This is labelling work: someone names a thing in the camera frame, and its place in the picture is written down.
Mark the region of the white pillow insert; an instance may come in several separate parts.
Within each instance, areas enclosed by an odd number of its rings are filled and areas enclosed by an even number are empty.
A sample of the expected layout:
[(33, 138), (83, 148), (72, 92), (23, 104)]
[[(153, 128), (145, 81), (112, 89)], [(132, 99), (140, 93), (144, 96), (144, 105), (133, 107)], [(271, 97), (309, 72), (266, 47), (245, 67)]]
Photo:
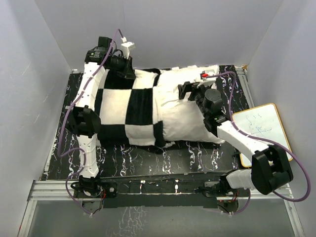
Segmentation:
[(189, 94), (178, 99), (178, 85), (185, 82), (200, 81), (200, 74), (210, 71), (219, 74), (219, 65), (199, 67), (196, 65), (169, 70), (161, 69), (157, 90), (161, 104), (163, 137), (168, 142), (196, 141), (223, 144), (225, 141), (208, 132), (203, 123), (203, 115), (194, 101), (189, 101)]

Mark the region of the black white checkered pillowcase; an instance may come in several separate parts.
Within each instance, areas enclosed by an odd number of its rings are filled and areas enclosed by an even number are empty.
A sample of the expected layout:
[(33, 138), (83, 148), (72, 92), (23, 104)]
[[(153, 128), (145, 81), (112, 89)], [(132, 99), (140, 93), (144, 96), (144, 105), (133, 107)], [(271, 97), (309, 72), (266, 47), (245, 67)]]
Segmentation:
[(95, 99), (101, 120), (97, 134), (101, 147), (130, 144), (169, 148), (175, 143), (163, 135), (161, 101), (157, 84), (159, 69), (135, 70), (135, 79), (125, 79), (106, 70)]

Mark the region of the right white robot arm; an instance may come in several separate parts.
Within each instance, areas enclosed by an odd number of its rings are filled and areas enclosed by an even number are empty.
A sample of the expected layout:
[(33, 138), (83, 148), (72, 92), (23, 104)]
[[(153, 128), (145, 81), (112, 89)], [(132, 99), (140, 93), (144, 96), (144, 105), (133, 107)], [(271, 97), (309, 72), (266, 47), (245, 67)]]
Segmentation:
[(251, 160), (250, 169), (231, 170), (223, 174), (218, 183), (205, 186), (205, 191), (231, 196), (239, 188), (245, 188), (257, 189), (267, 195), (293, 180), (285, 150), (272, 142), (265, 144), (251, 139), (236, 130), (232, 119), (222, 112), (223, 100), (218, 90), (189, 81), (178, 85), (178, 90), (180, 100), (188, 93), (188, 100), (196, 103), (208, 132), (228, 142)]

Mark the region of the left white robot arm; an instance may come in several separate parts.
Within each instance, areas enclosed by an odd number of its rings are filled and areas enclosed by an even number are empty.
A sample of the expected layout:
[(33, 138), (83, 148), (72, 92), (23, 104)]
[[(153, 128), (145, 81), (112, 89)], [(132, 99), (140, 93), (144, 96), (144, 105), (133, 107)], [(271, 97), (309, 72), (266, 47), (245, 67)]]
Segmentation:
[(63, 126), (76, 136), (79, 143), (79, 183), (75, 190), (90, 197), (98, 197), (103, 191), (96, 161), (101, 119), (96, 113), (95, 100), (100, 82), (107, 72), (115, 72), (128, 82), (136, 78), (130, 56), (134, 43), (126, 37), (121, 37), (121, 40), (121, 46), (117, 48), (113, 39), (99, 37), (97, 46), (87, 52), (79, 92), (68, 107), (63, 122)]

